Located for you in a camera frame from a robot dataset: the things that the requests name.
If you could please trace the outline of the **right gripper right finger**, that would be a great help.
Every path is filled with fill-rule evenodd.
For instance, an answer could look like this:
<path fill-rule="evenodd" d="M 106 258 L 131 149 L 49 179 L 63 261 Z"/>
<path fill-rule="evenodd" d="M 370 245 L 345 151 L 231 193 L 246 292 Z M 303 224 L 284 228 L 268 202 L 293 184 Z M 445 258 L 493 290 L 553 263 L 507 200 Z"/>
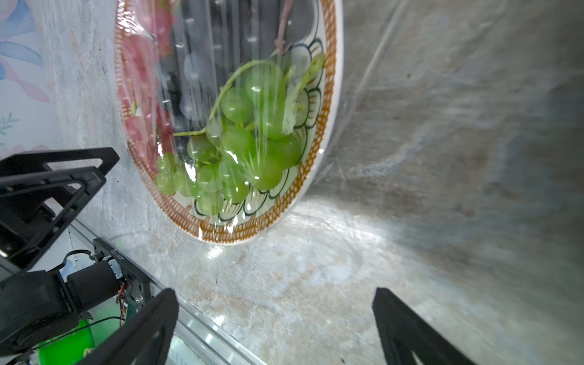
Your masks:
<path fill-rule="evenodd" d="M 473 364 L 389 289 L 377 288 L 372 309 L 386 363 Z"/>

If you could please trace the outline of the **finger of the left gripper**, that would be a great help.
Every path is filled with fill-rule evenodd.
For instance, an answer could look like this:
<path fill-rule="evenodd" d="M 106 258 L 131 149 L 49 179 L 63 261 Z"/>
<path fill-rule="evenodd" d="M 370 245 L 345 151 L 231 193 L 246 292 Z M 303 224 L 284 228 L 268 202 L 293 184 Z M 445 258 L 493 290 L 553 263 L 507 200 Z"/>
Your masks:
<path fill-rule="evenodd" d="M 97 166 L 68 167 L 53 170 L 50 164 L 91 162 Z M 32 179 L 33 183 L 43 180 L 75 183 L 104 183 L 105 176 L 119 162 L 120 156 L 111 147 L 88 148 L 60 151 L 29 151 L 12 155 L 1 161 L 1 182 L 22 183 Z"/>
<path fill-rule="evenodd" d="M 96 167 L 3 176 L 1 266 L 32 268 L 105 182 Z"/>

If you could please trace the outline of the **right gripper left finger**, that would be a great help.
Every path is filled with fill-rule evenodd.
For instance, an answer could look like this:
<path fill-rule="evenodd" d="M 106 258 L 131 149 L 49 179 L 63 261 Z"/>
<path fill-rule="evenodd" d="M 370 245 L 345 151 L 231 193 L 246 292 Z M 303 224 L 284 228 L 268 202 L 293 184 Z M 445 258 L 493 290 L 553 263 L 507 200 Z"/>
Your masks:
<path fill-rule="evenodd" d="M 164 364 L 178 321 L 176 292 L 166 288 L 81 364 Z"/>

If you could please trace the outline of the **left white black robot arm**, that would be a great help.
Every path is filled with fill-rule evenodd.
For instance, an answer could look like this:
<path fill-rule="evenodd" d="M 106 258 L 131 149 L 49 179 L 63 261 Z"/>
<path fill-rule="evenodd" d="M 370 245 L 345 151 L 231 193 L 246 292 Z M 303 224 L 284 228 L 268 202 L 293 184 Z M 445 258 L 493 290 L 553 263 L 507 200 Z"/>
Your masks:
<path fill-rule="evenodd" d="M 106 183 L 119 161 L 113 148 L 25 152 L 1 161 L 1 355 L 79 324 L 98 302 L 70 289 L 58 269 L 34 265 Z"/>

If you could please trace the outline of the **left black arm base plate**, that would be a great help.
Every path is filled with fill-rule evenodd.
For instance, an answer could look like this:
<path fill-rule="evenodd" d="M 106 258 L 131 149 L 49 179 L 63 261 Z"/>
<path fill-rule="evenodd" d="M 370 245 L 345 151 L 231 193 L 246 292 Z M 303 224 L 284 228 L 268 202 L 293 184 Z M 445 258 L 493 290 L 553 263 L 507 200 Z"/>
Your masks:
<path fill-rule="evenodd" d="M 154 296 L 151 280 L 131 259 L 106 238 L 93 240 L 94 252 L 100 261 L 108 262 L 119 283 L 116 302 L 122 318 L 135 316 Z"/>

